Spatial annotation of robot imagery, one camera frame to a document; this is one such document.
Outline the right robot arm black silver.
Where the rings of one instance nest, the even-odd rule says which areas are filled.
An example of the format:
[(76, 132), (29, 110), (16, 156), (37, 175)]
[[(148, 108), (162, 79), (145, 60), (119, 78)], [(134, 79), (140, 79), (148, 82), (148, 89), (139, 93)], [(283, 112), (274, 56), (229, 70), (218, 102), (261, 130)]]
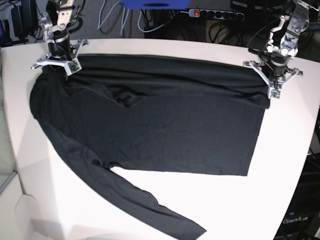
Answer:
[(81, 18), (85, 6), (84, 0), (49, 0), (45, 12), (40, 15), (39, 26), (43, 40), (47, 44), (48, 53), (44, 59), (37, 59), (31, 65), (35, 70), (49, 66), (52, 69), (63, 69), (65, 79), (82, 70), (78, 59), (80, 49), (88, 45), (86, 39), (80, 39), (75, 44), (70, 41), (70, 34), (77, 32), (83, 26)]

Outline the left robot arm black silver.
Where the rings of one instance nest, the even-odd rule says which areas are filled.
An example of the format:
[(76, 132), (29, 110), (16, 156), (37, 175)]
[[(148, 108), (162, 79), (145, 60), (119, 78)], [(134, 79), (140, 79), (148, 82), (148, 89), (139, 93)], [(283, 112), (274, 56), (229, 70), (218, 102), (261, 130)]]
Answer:
[(284, 85), (303, 75), (298, 68), (288, 67), (288, 63), (298, 53), (298, 41), (309, 26), (311, 10), (320, 10), (318, 0), (288, 0), (279, 16), (278, 26), (271, 28), (264, 47), (260, 50), (248, 49), (258, 56), (260, 62), (245, 61), (243, 65), (262, 78), (267, 85), (269, 99), (280, 98)]

